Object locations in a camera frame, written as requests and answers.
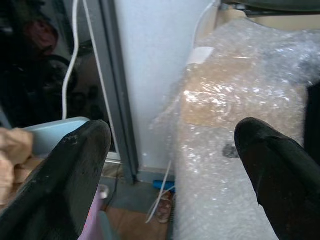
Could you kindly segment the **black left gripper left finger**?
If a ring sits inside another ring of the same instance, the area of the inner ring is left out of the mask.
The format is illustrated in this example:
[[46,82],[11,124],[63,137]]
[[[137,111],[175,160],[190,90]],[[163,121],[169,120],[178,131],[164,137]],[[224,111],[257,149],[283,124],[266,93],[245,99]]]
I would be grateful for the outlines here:
[[102,120],[66,135],[1,212],[1,239],[103,239],[97,191],[111,138]]

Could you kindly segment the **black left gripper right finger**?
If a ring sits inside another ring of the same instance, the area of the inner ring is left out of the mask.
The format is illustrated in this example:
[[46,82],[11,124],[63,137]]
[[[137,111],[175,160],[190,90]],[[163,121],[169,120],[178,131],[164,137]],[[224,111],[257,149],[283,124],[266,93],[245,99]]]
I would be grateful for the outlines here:
[[320,238],[320,167],[293,139],[253,117],[234,141],[258,204],[280,240]]

